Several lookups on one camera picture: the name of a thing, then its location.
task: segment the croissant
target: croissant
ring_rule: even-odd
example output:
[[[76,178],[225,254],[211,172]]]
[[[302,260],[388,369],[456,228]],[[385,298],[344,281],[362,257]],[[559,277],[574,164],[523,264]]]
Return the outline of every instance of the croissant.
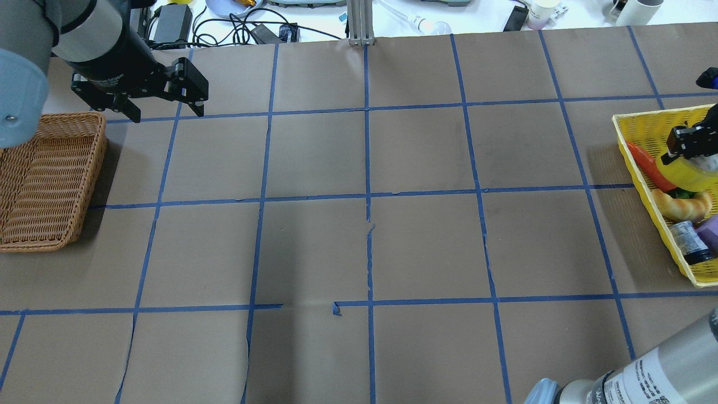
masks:
[[[706,191],[696,193],[691,199],[674,199],[660,189],[652,190],[651,195],[661,214],[674,221],[698,223],[713,207],[711,194]]]

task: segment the wicker basket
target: wicker basket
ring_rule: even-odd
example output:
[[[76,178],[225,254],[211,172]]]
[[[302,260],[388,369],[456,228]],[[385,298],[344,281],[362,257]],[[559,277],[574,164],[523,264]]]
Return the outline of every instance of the wicker basket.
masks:
[[[75,241],[106,148],[105,116],[87,112],[44,115],[29,142],[0,149],[0,252]]]
[[[631,155],[626,141],[635,143],[637,146],[647,150],[654,158],[658,159],[662,149],[666,147],[666,137],[671,132],[671,128],[683,125],[687,121],[689,125],[695,124],[703,120],[706,112],[711,105],[695,106],[691,108],[667,109],[665,111],[643,112],[640,114],[614,115],[613,124],[618,133],[618,145],[623,154],[623,159],[630,171],[640,199],[648,209],[653,223],[661,234],[663,243],[673,256],[673,260],[678,264],[681,273],[687,276],[691,282],[698,288],[706,286],[718,285],[718,259],[701,262],[695,265],[688,265],[683,258],[681,250],[673,240],[668,227],[675,222],[665,219],[658,210],[656,202],[651,197],[651,190],[656,186],[651,180],[644,176],[643,172],[638,168],[633,156]],[[718,184],[708,190],[713,197],[713,209],[709,217],[718,212]]]

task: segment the white cup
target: white cup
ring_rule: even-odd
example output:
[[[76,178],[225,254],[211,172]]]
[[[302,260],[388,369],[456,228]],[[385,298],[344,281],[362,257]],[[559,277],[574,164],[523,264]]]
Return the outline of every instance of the white cup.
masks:
[[[628,0],[616,25],[646,25],[663,4],[663,0]]]
[[[544,28],[558,5],[559,0],[533,0],[531,8],[528,10],[526,26],[531,29]]]

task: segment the red chili pepper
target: red chili pepper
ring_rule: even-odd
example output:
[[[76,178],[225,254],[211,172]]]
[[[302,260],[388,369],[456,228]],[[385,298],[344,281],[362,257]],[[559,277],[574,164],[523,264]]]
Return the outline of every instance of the red chili pepper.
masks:
[[[643,170],[643,172],[651,179],[651,181],[653,181],[653,184],[655,184],[658,189],[667,193],[677,188],[671,183],[671,181],[667,180],[660,171],[658,171],[656,159],[654,159],[649,152],[629,141],[626,141],[626,145],[628,146],[635,163],[638,164],[638,167]]]

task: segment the blue cap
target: blue cap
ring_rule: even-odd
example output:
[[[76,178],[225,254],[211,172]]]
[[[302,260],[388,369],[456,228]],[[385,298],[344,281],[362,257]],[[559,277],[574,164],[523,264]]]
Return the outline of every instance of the blue cap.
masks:
[[[47,99],[47,77],[33,62],[0,49],[0,148],[27,142]]]
[[[523,404],[552,404],[558,389],[559,383],[551,379],[541,379],[533,386]]]

